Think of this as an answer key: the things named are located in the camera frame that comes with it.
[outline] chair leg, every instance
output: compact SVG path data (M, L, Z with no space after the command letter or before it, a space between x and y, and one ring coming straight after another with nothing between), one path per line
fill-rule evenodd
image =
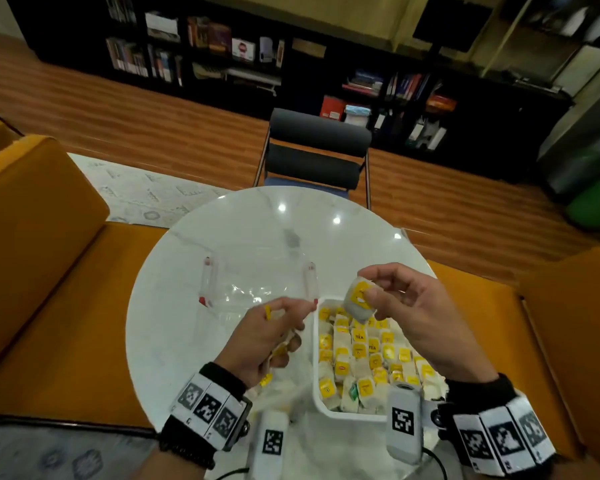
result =
M367 189L367 208L371 210L371 180L369 179L369 150L365 155L365 162L362 163L365 168L365 187Z
M112 424L88 423L83 421L64 421L57 419L40 419L26 416L0 414L0 426L26 426L30 428L60 428L75 431L95 431L97 433L112 433L115 435L136 436L138 438L157 437L155 430L135 426L115 426Z
M258 164L258 171L256 172L256 179L253 181L252 187L257 187L260 181L260 174L262 173L262 167L264 165L264 155L267 153L267 149L269 148L269 133L271 133L271 130L267 129L267 137L264 140L264 146L262 147L262 154L260 156L260 163Z

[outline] white marble table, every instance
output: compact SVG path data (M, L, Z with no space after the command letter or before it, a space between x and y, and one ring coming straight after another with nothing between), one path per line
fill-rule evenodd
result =
M180 387L215 358L235 326L235 322L218 320L198 302L204 258L209 250L231 244L300 250L315 263L323 296L343 296L357 271L371 264L397 261L433 275L425 259L392 225L326 192L257 187L194 209L163 236L146 259L127 313L131 379L144 412L158 431ZM285 476L397 480L410 474L412 467L386 453L383 428L329 420L309 410L288 435ZM427 446L436 441L432 432L425 432ZM244 443L231 454L218 454L218 466L210 476L243 467Z

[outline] bookshelf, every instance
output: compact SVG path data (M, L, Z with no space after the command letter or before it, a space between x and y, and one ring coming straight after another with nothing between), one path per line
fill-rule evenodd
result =
M539 145L571 106L570 98L564 94L516 87L497 73L481 79L478 69L469 64L432 60L415 49L392 53L209 0L131 0L135 23L113 19L105 0L8 1L27 43L45 62L264 120L269 119L274 107L318 115L323 97L334 96L370 108L368 127L373 132L374 148L511 182L527 175ZM79 15L56 17L54 14L62 9ZM147 33L144 14L151 11L177 18L179 42ZM228 53L192 47L187 23L192 16L206 16L229 26L232 36L247 41L270 37L274 50L278 41L284 40L281 67L257 60L247 63ZM112 37L141 49L146 77L114 67L105 41ZM324 57L294 50L295 38L327 47ZM169 52L174 58L181 57L182 85L174 78L167 82L153 77L149 45ZM221 70L255 71L279 79L280 85L273 94L253 85L236 84L233 76L227 76L226 80L199 79L194 63ZM377 97L342 87L360 69L382 78ZM408 102L386 99L388 83L394 74L403 77L414 73L430 74L432 85L442 80L440 94L457 101L456 109L444 116L447 133L433 152L406 144L425 110L427 97ZM387 114L390 126L378 131L374 130L374 122L380 113Z

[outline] black chair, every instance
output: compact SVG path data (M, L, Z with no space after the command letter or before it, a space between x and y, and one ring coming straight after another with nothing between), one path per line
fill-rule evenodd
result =
M320 153L273 144L269 142L270 138L359 157L363 159L362 165ZM366 128L302 112L275 108L271 114L269 130L253 186L258 186L264 167L264 185L293 185L349 198L349 191L358 187L360 172L364 169L367 208L371 209L369 144L371 144L371 132ZM299 178L304 182L270 177L268 176L269 172L284 177Z

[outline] hand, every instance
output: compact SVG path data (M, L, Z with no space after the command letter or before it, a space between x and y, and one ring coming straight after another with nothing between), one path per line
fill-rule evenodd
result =
M254 306L243 316L215 363L244 382L247 388L258 384L267 373L267 358L287 336L289 330L304 330L304 319L315 304L304 299L278 298L266 303L271 310L284 309L282 318L267 320L264 305ZM295 335L288 352L295 352L302 341ZM271 358L270 366L286 367L288 353Z
M365 292L377 309L376 319L398 322L411 345L444 377L474 383L498 378L439 280L400 263L368 266L358 274L382 288Z

